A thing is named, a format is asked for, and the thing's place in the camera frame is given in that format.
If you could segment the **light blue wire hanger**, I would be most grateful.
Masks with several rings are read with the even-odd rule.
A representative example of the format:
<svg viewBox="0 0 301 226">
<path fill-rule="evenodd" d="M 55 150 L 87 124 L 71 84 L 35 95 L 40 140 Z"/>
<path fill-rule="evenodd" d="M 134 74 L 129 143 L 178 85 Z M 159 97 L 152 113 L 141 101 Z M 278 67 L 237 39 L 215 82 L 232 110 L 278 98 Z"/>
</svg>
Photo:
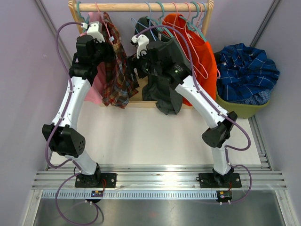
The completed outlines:
<svg viewBox="0 0 301 226">
<path fill-rule="evenodd" d="M 150 4 L 149 4 L 148 2 L 144 2 L 144 3 L 148 5 L 149 12 L 150 12 L 150 16 L 151 16 L 152 10 L 151 10 Z M 150 19 L 149 19 L 149 25 L 148 25 L 148 26 L 145 26 L 145 25 L 143 25 L 142 23 L 136 21 L 133 17 L 131 18 L 131 23 L 132 23 L 132 25 L 134 26 L 135 34 L 138 34 L 138 33 L 139 33 L 139 31 L 138 31 L 137 28 L 136 28 L 136 25 L 137 25 L 137 24 L 141 25 L 143 28 L 148 28 L 148 27 L 153 26 L 153 24 L 152 24 L 152 22 L 151 22 Z M 150 29 L 149 31 L 150 31 L 150 33 L 151 33 L 151 35 L 152 35 L 152 37 L 153 37 L 153 39 L 154 39 L 155 41 L 156 41 L 156 40 L 159 40 L 159 38 L 153 33 L 152 29 Z"/>
</svg>

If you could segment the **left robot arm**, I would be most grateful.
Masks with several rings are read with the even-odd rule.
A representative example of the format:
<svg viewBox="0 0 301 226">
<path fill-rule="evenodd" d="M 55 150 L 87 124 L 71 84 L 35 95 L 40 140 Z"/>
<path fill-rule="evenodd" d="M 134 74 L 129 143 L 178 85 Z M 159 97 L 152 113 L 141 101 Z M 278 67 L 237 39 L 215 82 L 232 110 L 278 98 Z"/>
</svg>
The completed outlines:
<svg viewBox="0 0 301 226">
<path fill-rule="evenodd" d="M 112 46 L 103 38 L 83 35 L 77 38 L 76 53 L 68 70 L 70 81 L 57 116 L 42 127 L 46 151 L 53 151 L 72 161 L 79 169 L 76 187 L 105 187 L 106 175 L 85 149 L 86 140 L 77 131 L 84 99 L 98 73 L 98 65 L 113 58 Z"/>
</svg>

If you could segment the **pink hanger with plaid shirt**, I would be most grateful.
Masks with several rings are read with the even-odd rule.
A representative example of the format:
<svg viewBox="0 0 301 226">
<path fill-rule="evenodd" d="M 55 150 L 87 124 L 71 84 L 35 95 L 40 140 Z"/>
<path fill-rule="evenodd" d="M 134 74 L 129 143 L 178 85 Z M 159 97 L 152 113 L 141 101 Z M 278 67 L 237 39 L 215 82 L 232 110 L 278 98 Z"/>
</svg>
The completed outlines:
<svg viewBox="0 0 301 226">
<path fill-rule="evenodd" d="M 108 34 L 108 39 L 109 39 L 111 45 L 113 45 L 114 37 L 111 36 L 110 31 L 109 31 L 109 28 L 108 28 L 108 25 L 107 25 L 107 23 L 103 20 L 103 17 L 102 17 L 102 15 L 101 15 L 100 9 L 99 9 L 99 7 L 98 7 L 98 5 L 97 5 L 96 2 L 95 2 L 95 7 L 96 7 L 96 9 L 97 9 L 97 12 L 98 12 L 99 15 L 100 15 L 100 19 L 101 19 L 102 24 L 103 24 L 103 25 L 105 26 L 105 28 L 106 28 L 106 31 L 107 31 L 107 34 Z"/>
</svg>

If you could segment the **blue plaid shirt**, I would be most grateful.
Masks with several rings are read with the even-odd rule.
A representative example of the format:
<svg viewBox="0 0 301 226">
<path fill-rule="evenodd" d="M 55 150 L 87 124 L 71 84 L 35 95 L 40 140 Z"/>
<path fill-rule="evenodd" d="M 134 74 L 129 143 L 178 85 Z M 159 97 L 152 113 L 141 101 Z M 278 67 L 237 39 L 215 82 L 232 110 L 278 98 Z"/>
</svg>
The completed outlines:
<svg viewBox="0 0 301 226">
<path fill-rule="evenodd" d="M 242 100 L 266 89 L 273 90 L 280 72 L 275 62 L 262 49 L 244 43 L 226 46 L 216 58 L 220 79 L 218 95 L 230 103 Z"/>
</svg>

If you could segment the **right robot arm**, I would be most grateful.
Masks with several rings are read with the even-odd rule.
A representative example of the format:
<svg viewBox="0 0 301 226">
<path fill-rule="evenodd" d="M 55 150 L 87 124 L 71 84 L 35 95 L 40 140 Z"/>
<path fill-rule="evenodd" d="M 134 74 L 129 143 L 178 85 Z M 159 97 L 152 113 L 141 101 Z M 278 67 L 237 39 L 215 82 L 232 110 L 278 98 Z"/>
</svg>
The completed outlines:
<svg viewBox="0 0 301 226">
<path fill-rule="evenodd" d="M 176 41 L 149 41 L 141 35 L 133 36 L 131 44 L 136 47 L 136 54 L 128 58 L 130 68 L 158 79 L 161 84 L 186 98 L 208 125 L 202 139 L 211 148 L 214 167 L 211 173 L 198 175 L 200 186 L 233 185 L 239 176 L 227 162 L 225 147 L 237 114 L 218 106 L 193 78 L 190 63 Z"/>
</svg>

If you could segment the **red brown plaid shirt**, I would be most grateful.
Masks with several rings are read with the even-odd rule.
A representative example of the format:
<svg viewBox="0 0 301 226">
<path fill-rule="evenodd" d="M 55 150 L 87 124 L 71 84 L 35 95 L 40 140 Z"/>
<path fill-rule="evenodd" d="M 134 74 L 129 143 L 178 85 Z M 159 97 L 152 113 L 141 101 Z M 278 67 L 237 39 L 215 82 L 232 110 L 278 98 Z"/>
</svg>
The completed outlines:
<svg viewBox="0 0 301 226">
<path fill-rule="evenodd" d="M 125 108 L 130 98 L 138 93 L 139 83 L 135 73 L 127 73 L 127 55 L 122 46 L 121 36 L 107 12 L 103 13 L 103 20 L 107 23 L 111 36 L 114 37 L 112 45 L 114 58 L 105 63 L 106 84 L 102 92 L 103 104 Z M 106 28 L 103 28 L 102 32 L 105 40 L 110 43 Z"/>
</svg>

